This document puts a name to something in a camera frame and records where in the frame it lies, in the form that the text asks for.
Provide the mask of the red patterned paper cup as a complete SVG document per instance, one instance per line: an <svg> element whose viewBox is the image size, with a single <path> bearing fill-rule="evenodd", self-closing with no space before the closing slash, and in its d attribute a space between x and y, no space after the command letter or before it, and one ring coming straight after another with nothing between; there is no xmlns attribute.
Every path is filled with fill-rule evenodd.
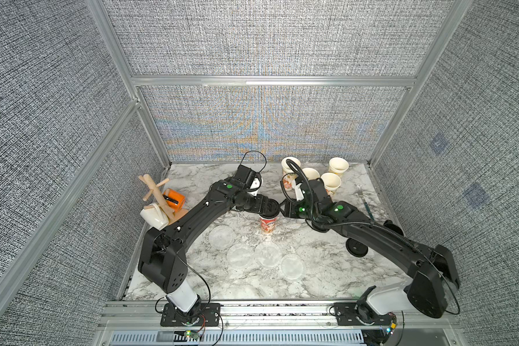
<svg viewBox="0 0 519 346"><path fill-rule="evenodd" d="M278 217L260 217L260 228L264 234L271 234L274 232Z"/></svg>

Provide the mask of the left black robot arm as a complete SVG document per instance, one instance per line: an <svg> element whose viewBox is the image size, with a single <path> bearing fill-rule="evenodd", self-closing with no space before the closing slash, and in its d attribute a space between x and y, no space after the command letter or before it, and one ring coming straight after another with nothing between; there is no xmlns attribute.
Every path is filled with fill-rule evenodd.
<svg viewBox="0 0 519 346"><path fill-rule="evenodd" d="M252 195L227 178L213 183L206 197L181 219L163 229L152 228L144 237L138 271L160 287L183 314L194 317L200 311L200 297L187 282L186 252L216 219L232 209L269 219L280 213L276 200Z"/></svg>

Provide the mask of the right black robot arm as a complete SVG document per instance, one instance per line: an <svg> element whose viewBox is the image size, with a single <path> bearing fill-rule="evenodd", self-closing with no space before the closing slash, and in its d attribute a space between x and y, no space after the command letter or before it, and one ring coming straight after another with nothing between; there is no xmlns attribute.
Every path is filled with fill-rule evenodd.
<svg viewBox="0 0 519 346"><path fill-rule="evenodd" d="M305 219L324 233L333 230L347 239L347 247L367 247L394 263L408 279L386 287L373 285L357 300L355 314L366 325L394 311L418 311L439 319L448 308L447 293L460 287L452 252L443 245L429 247L412 241L390 223L380 224L345 201L334 202L321 179L298 178L302 200L288 199L284 216Z"/></svg>

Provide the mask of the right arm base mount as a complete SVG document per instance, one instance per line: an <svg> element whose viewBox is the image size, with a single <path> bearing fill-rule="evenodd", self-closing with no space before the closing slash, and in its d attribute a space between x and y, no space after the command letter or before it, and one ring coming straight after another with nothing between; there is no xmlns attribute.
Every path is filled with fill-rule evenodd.
<svg viewBox="0 0 519 346"><path fill-rule="evenodd" d="M376 314L366 304L357 306L352 303L335 303L329 308L330 313L336 318L341 327L375 327L388 332L396 328L396 317L393 314Z"/></svg>

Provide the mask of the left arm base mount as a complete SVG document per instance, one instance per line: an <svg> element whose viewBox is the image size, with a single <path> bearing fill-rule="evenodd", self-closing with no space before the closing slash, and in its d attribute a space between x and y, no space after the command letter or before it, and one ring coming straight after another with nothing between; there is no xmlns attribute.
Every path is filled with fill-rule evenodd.
<svg viewBox="0 0 519 346"><path fill-rule="evenodd" d="M174 304L164 305L161 313L161 327L217 327L219 326L221 305L217 303L201 304L184 312Z"/></svg>

